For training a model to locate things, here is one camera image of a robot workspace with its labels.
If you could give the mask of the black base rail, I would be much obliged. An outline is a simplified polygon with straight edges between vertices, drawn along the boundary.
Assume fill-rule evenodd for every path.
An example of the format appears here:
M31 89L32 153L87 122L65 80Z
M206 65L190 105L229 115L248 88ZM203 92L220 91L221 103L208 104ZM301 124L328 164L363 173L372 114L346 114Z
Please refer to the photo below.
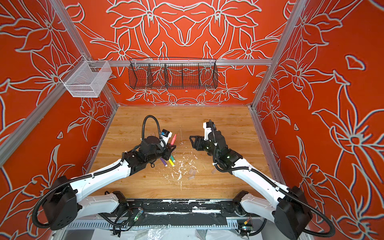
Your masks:
M258 217L257 214L240 212L231 199L127 199L135 215L139 208L144 214L183 215L214 214L223 217Z

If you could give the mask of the pink highlighter pen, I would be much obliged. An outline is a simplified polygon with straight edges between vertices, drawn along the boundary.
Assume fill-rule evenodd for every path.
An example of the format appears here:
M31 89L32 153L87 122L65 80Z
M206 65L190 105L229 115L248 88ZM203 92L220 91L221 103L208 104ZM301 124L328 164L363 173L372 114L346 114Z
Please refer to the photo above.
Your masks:
M176 138L177 138L177 134L175 134L174 137L172 138L171 145L175 144Z

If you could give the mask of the white mesh basket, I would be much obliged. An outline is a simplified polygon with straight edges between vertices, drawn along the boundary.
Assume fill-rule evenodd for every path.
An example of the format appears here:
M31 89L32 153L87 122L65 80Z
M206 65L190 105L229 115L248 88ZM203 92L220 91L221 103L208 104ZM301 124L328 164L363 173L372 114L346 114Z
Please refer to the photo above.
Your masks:
M74 98L97 98L100 96L112 69L108 61L97 61L96 66L91 62L80 61L65 77L60 78L66 90Z

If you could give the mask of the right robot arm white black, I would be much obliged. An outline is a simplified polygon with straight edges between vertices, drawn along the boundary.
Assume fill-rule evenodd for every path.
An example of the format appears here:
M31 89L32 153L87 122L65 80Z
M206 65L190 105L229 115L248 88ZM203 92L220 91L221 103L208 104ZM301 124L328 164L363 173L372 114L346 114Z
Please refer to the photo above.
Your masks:
M203 129L203 136L189 137L193 149L205 151L213 158L216 170L243 180L268 201L268 205L263 205L250 193L241 192L237 197L245 212L274 222L277 229L290 240L297 240L302 233L321 238L335 235L336 228L332 221L308 204L301 189L289 188L253 167L241 154L228 147L225 137L212 121L204 123ZM319 233L306 228L313 215L327 223L327 232Z

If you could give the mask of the purple highlighter pen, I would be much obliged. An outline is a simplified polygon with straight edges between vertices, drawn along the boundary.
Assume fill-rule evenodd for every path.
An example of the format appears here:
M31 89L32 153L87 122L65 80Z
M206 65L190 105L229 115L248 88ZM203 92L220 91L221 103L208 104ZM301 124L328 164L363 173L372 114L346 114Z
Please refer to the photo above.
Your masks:
M164 164L165 167L168 166L167 162L163 158L160 158L160 160L162 161L162 163Z

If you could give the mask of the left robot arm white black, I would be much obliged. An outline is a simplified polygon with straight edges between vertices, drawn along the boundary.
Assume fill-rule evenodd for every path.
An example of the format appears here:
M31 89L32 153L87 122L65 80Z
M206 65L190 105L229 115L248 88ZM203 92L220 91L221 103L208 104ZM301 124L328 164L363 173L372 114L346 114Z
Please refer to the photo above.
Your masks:
M172 133L160 137L149 136L141 144L114 163L87 175L68 179L66 176L55 180L50 190L35 204L32 222L40 229L59 230L82 213L88 204L84 200L95 191L117 181L134 175L146 168L155 166L156 160L168 160L176 148L169 144Z

